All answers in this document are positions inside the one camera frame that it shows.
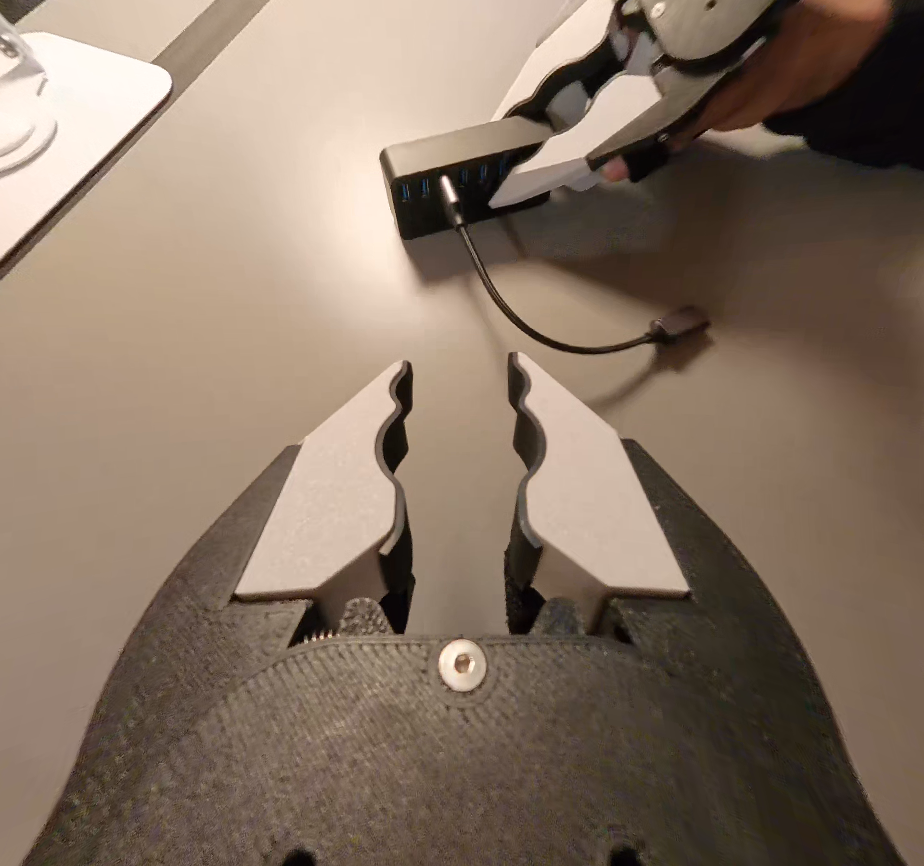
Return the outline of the silver monitor stand base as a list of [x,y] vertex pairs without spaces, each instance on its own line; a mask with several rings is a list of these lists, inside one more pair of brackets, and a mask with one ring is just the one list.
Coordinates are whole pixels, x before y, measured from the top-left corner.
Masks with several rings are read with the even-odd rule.
[[57,128],[46,150],[1,176],[2,269],[147,125],[172,87],[157,65],[49,32],[18,32],[46,71],[41,100]]

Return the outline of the person's right forearm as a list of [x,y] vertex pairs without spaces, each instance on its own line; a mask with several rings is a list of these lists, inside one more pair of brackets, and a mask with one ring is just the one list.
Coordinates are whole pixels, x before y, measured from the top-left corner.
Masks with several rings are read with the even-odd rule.
[[892,0],[884,37],[847,81],[764,126],[867,167],[923,169],[923,0]]

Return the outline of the clear glass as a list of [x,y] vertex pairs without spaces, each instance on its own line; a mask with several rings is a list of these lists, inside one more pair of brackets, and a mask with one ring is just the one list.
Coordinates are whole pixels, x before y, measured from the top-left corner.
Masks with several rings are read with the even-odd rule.
[[52,142],[56,120],[41,100],[48,81],[37,55],[1,17],[1,175],[25,167]]

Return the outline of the person's right hand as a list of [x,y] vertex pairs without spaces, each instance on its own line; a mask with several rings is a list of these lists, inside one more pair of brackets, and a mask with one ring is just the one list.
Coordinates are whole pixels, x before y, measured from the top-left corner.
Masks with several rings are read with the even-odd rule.
[[668,151],[680,153],[711,130],[750,129],[830,95],[882,40],[892,11],[893,0],[800,0],[695,119],[670,136]]

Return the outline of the grey tape strip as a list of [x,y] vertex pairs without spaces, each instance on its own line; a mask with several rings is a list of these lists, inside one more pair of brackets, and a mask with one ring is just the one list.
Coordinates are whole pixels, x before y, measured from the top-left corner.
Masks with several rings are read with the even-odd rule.
[[271,0],[214,0],[154,60],[179,98]]

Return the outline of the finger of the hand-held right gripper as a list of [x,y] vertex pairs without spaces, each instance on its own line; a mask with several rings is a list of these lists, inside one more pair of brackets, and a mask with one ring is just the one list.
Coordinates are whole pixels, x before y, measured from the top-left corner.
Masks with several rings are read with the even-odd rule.
[[602,168],[619,159],[637,181],[665,162],[666,143],[702,111],[708,97],[727,83],[763,43],[751,44],[718,66],[684,64],[667,55],[655,38],[606,38],[580,60],[564,61],[559,45],[536,49],[559,60],[537,78],[532,55],[514,83],[536,86],[529,98],[511,103],[507,117],[529,111],[550,133],[525,160],[510,163],[491,197],[491,207],[520,204],[560,187],[586,190]]
[[611,30],[616,0],[586,0],[529,55],[497,108],[497,131],[553,132],[579,124],[590,114],[597,129],[616,132],[633,118],[632,79]]

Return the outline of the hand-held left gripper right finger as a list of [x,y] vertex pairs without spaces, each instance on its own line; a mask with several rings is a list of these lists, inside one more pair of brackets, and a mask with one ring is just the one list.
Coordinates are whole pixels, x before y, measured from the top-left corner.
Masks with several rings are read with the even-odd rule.
[[518,484],[509,576],[571,602],[592,633],[614,597],[683,600],[690,586],[618,432],[522,352],[507,361]]

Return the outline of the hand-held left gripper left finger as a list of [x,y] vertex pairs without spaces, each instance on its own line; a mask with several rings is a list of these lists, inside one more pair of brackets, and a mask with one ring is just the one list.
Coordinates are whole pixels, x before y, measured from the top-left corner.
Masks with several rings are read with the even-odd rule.
[[406,631],[415,579],[406,494],[408,361],[388,366],[300,443],[237,582],[243,602],[307,599],[337,624],[347,603],[376,602]]

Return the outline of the black usb hub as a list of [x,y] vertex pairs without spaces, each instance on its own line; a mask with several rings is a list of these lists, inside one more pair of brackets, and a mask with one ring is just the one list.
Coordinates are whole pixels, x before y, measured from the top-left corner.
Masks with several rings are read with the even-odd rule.
[[513,168],[535,155],[551,135],[550,126],[513,116],[383,149],[379,160],[401,239],[451,229],[440,196],[442,176],[452,181],[469,224],[547,202],[549,192],[500,209],[490,205]]

